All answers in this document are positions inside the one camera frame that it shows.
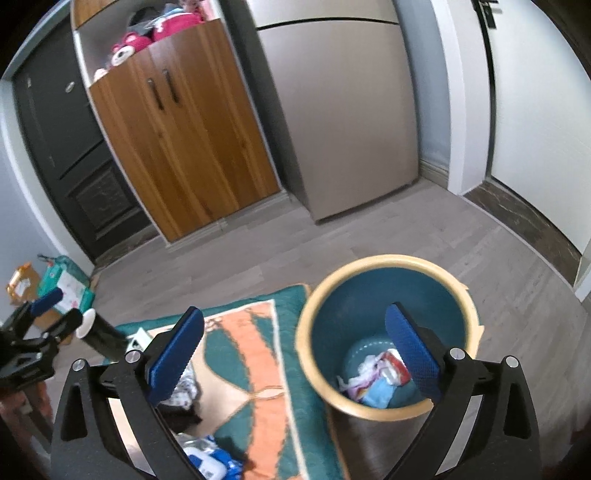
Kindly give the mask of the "black paper cup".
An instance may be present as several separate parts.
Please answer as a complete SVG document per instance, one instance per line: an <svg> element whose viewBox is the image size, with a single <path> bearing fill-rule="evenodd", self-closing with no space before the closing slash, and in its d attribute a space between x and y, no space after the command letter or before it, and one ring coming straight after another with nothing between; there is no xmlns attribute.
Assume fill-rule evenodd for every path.
<svg viewBox="0 0 591 480"><path fill-rule="evenodd" d="M127 337L94 308L82 314L82 323L76 329L75 336L111 362L121 360L128 346Z"/></svg>

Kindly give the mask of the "blue face mask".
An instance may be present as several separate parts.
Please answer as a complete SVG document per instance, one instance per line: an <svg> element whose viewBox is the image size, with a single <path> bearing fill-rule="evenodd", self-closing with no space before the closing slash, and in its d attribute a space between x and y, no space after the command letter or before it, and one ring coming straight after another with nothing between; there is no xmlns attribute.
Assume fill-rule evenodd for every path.
<svg viewBox="0 0 591 480"><path fill-rule="evenodd" d="M386 378L381 377L363 395L362 404L370 408L387 409L397 389L397 385L391 384Z"/></svg>

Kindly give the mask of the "teal yellow-rimmed trash bin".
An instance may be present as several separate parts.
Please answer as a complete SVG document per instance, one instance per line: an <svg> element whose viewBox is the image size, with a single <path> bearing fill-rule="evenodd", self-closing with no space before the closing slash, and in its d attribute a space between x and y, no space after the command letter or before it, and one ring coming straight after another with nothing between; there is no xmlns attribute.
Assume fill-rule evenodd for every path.
<svg viewBox="0 0 591 480"><path fill-rule="evenodd" d="M363 359L393 346L385 314L394 302L446 346L470 355L477 354L484 334L467 286L418 257L366 257L318 284L301 311L295 350L305 377L328 407L332 438L349 479L383 478L433 408L413 384L394 393L387 409L363 406L339 393L339 378L353 376Z"/></svg>

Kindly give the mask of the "white room door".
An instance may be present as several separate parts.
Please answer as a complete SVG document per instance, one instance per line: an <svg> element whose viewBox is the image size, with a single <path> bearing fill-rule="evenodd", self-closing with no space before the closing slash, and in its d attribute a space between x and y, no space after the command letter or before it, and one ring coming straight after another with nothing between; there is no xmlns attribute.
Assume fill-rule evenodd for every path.
<svg viewBox="0 0 591 480"><path fill-rule="evenodd" d="M531 1L482 1L493 62L491 173L579 252L590 241L590 78Z"/></svg>

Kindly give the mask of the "orange parcel bag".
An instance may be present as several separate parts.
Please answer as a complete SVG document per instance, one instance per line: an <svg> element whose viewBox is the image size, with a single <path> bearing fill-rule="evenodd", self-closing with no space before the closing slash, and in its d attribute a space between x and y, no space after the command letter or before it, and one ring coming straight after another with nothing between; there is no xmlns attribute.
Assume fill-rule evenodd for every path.
<svg viewBox="0 0 591 480"><path fill-rule="evenodd" d="M20 306L25 302L36 300L40 282L41 277L31 262L19 266L6 285L10 304Z"/></svg>

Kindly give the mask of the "white green carton box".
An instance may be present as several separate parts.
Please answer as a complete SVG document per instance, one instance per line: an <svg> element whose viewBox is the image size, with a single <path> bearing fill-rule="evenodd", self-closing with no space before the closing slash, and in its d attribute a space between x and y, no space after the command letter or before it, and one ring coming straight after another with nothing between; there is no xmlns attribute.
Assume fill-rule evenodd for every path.
<svg viewBox="0 0 591 480"><path fill-rule="evenodd" d="M127 337L126 351L137 350L144 352L153 340L153 336L144 328L139 327L133 334Z"/></svg>

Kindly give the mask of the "black plastic bag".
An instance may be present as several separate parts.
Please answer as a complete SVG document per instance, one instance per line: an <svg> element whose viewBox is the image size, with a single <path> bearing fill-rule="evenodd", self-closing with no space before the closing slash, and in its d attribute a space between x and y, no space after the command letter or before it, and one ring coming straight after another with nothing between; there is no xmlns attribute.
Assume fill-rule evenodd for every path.
<svg viewBox="0 0 591 480"><path fill-rule="evenodd" d="M158 406L158 411L167 427L175 434L185 432L187 429L196 427L202 422L202 418L199 415L199 402L197 400L193 401L188 408L161 403Z"/></svg>

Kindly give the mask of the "silver foil wrapper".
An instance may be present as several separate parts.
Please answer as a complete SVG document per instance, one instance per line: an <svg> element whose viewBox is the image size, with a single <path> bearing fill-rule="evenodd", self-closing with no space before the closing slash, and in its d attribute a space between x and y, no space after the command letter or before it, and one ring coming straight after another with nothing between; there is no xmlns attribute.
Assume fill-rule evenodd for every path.
<svg viewBox="0 0 591 480"><path fill-rule="evenodd" d="M189 362L182 372L172 394L161 402L162 405L189 410L200 394L197 376Z"/></svg>

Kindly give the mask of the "blue wet wipes pack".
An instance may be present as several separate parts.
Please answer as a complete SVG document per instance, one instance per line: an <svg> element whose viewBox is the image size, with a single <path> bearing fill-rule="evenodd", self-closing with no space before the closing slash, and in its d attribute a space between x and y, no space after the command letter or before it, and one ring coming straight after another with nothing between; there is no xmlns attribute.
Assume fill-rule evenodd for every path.
<svg viewBox="0 0 591 480"><path fill-rule="evenodd" d="M178 434L176 440L190 462L205 479L240 480L243 463L219 447L212 436Z"/></svg>

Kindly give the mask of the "black entrance door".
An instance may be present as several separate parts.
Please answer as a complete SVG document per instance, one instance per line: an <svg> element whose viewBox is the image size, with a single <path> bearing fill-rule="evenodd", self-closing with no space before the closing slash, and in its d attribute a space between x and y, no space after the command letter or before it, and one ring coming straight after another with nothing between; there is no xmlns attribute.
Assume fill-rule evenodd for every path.
<svg viewBox="0 0 591 480"><path fill-rule="evenodd" d="M20 127L52 205L95 260L148 226L96 122L70 21L57 24L13 77Z"/></svg>

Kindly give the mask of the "teal orange patterned rug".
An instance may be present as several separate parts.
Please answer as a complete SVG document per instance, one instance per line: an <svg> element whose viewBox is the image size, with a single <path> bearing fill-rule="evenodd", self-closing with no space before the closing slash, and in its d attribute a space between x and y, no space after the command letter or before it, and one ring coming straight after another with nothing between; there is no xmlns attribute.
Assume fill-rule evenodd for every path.
<svg viewBox="0 0 591 480"><path fill-rule="evenodd" d="M305 284L204 310L191 364L200 423L242 462L242 479L346 479L328 406L308 384L296 352Z"/></svg>

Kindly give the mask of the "wooden two-door cabinet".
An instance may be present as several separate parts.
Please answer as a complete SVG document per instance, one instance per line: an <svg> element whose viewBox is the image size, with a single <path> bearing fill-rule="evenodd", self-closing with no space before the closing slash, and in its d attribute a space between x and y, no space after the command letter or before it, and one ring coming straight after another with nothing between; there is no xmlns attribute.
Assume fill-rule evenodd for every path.
<svg viewBox="0 0 591 480"><path fill-rule="evenodd" d="M280 191L221 10L204 21L165 1L74 1L74 47L97 122L126 181L168 243ZM121 65L129 32L152 44Z"/></svg>

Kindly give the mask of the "pink plush toy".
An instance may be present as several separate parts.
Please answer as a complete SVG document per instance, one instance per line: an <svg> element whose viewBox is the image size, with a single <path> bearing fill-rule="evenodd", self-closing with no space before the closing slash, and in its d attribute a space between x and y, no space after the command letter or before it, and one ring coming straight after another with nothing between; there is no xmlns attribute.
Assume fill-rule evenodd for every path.
<svg viewBox="0 0 591 480"><path fill-rule="evenodd" d="M120 43L111 48L110 65L117 67L152 44L148 36L139 35L136 32L127 33Z"/></svg>

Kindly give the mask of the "beige refrigerator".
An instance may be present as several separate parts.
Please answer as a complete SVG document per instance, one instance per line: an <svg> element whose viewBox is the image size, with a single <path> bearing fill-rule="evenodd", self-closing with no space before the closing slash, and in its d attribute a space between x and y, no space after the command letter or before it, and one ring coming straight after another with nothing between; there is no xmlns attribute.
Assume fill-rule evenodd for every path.
<svg viewBox="0 0 591 480"><path fill-rule="evenodd" d="M223 1L280 181L317 221L412 184L418 126L391 1Z"/></svg>

